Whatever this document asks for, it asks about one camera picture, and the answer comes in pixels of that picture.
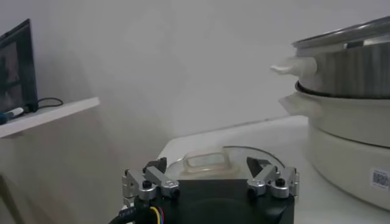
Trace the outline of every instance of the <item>pot handle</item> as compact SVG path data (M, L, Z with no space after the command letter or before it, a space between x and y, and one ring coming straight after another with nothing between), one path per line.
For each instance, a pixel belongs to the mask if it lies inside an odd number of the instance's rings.
M270 69L280 75L290 74L303 77L314 75L317 72L317 62L312 57L291 57L272 65Z
M323 109L315 100L293 93L279 99L279 103L290 115L303 115L306 117L321 117Z

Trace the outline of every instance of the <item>stainless steel lid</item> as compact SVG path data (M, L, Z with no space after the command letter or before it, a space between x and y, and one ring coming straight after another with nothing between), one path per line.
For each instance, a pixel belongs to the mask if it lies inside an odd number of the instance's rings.
M296 48L318 47L361 41L386 34L390 35L390 16L309 37L293 42L292 45Z

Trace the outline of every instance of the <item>white countertop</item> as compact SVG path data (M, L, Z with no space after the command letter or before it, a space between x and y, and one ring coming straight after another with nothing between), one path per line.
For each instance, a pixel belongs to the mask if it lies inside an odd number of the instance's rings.
M365 203L323 179L305 159L307 119L287 117L275 121L176 138L159 157L168 164L184 154L213 145L244 145L267 150L300 172L295 223L390 223L390 212Z

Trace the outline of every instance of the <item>white shelf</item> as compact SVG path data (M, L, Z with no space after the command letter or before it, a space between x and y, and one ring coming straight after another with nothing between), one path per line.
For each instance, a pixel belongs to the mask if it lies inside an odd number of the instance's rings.
M60 107L38 110L36 113L27 114L15 120L8 121L4 125L0 125L0 138L96 107L99 104L99 98L95 97L73 103L65 103Z

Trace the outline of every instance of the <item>black cable on shelf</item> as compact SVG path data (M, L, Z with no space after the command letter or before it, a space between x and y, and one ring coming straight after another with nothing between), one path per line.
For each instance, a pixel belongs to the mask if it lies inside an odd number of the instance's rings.
M39 99L37 101L37 104L39 104L40 102L42 101L46 101L46 100L54 100L54 101L57 101L58 103L57 104L50 104L50 105L43 105L43 106L38 106L38 110L42 109L42 108L47 108L47 107L59 107L59 106L62 106L63 105L63 101L58 99L58 98L55 98L55 97L45 97L45 98L42 98L42 99Z

